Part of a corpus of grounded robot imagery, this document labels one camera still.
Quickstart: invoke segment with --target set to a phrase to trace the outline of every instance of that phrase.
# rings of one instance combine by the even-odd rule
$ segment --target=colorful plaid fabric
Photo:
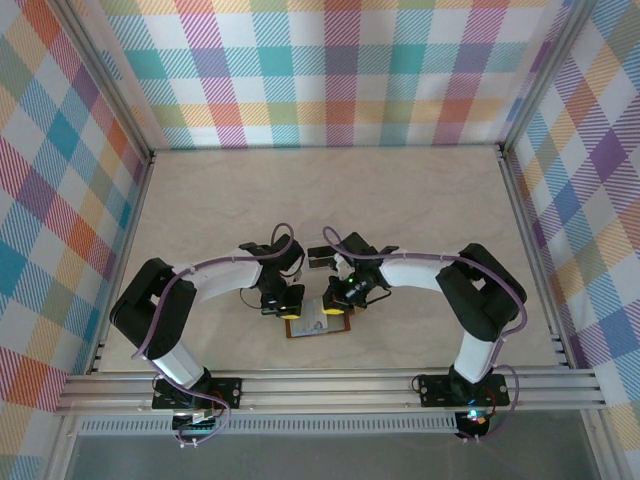
[[[100,0],[102,12],[78,8],[108,30],[111,42],[89,28],[152,143],[228,148],[495,143],[572,3]]]
[[[601,1],[516,153],[571,342],[640,478],[640,1]]]
[[[0,479],[34,478],[142,163],[46,0],[0,5]]]

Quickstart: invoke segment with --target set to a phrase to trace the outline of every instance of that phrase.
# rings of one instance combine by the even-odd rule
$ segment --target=white robot arm segment
[[[226,257],[246,257],[247,252],[239,248]],[[176,265],[174,273],[189,268],[188,264]],[[197,292],[193,303],[204,302],[209,298],[240,288],[251,288],[256,285],[262,272],[262,265],[258,262],[227,262],[201,268],[182,277],[193,283]],[[182,341],[162,357],[151,360],[156,367],[171,377],[176,383],[191,388],[204,374],[204,368],[189,353]]]
[[[442,292],[436,276],[451,265],[450,261],[425,261],[392,258],[384,260],[380,273],[391,287],[417,287]],[[496,342],[484,342],[465,331],[454,368],[470,383],[478,383],[491,369],[491,355]]]

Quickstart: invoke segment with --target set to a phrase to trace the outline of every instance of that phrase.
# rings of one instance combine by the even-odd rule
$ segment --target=aluminum rail
[[[446,369],[259,370],[219,371],[212,375],[243,379],[242,400],[234,415],[464,411],[462,407],[423,408],[418,394],[411,389],[416,375],[447,372]],[[605,408],[592,370],[523,367],[517,369],[517,374],[519,410]],[[508,372],[504,375],[513,398],[514,378]],[[166,410],[151,409],[154,376],[153,372],[139,372],[69,377],[57,413],[166,415]]]
[[[75,8],[69,0],[48,0],[48,4],[78,51],[83,65],[96,82],[98,90],[113,110],[136,153],[147,162],[151,161],[153,149]]]
[[[565,24],[562,26],[560,35],[558,35],[558,38],[556,38],[551,50],[547,54],[531,90],[529,90],[520,110],[516,114],[511,129],[507,132],[504,140],[505,150],[508,151],[513,148],[520,138],[522,138],[522,135],[542,103],[549,87],[557,78],[558,72],[560,72],[565,59],[569,55],[571,47],[573,47],[578,35],[583,31],[597,3],[597,0],[580,0],[573,2],[573,6],[571,7]]]

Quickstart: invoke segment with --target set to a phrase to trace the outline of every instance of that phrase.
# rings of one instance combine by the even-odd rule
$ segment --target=black mounting plate
[[[417,390],[420,395],[420,405],[423,407],[461,407],[458,400],[453,397],[450,387],[450,377],[448,375],[419,375],[414,382],[417,383]],[[487,381],[475,395],[475,401],[470,406],[473,407],[493,407],[495,396],[497,407],[506,407],[511,400],[507,391],[507,384],[504,375],[493,373],[488,376]]]
[[[241,378],[211,378],[210,385],[211,388],[207,392],[209,395],[222,398],[232,410],[240,407],[240,398],[242,397]],[[173,390],[166,380],[157,380],[155,390],[155,395],[151,401],[153,410],[184,410],[182,406],[176,406],[176,402],[171,398],[171,395],[158,393]]]
[[[477,421],[474,422],[471,420],[467,415],[466,412],[456,412],[456,426],[459,430],[459,432],[456,433],[457,437],[469,438],[475,437],[476,435],[482,437],[489,433],[491,418],[486,418],[483,423],[478,423]]]
[[[307,249],[307,260],[309,268],[329,267],[332,270],[336,268],[336,261],[333,259],[336,251],[328,245],[322,247],[312,247]]]

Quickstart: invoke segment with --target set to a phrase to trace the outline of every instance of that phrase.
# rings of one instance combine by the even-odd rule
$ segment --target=black bracket
[[[154,385],[153,410],[186,410],[176,390],[166,380],[157,380]],[[240,408],[242,398],[241,378],[211,378],[207,386],[207,395],[219,397],[229,404],[232,410]]]
[[[482,245],[470,243],[460,257],[472,260],[496,274],[526,302],[527,294],[513,276]],[[518,315],[511,296],[486,273],[461,261],[440,270],[436,280],[460,325],[483,342],[495,342],[507,323]],[[477,282],[484,282],[479,289]]]
[[[469,438],[475,437],[476,435],[479,437],[483,437],[484,435],[489,433],[490,425],[490,416],[483,418],[483,421],[479,422],[477,419],[473,420],[469,418],[466,413],[456,412],[456,426],[459,430],[459,432],[455,434],[456,437]]]
[[[336,251],[328,245],[322,247],[312,247],[307,249],[307,261],[309,269],[329,267],[332,270],[336,268],[336,261],[333,256]]]
[[[460,403],[451,389],[449,375],[418,375],[414,389],[420,395],[422,407],[505,407],[511,403],[504,375],[498,373],[487,377],[484,385],[468,404]]]

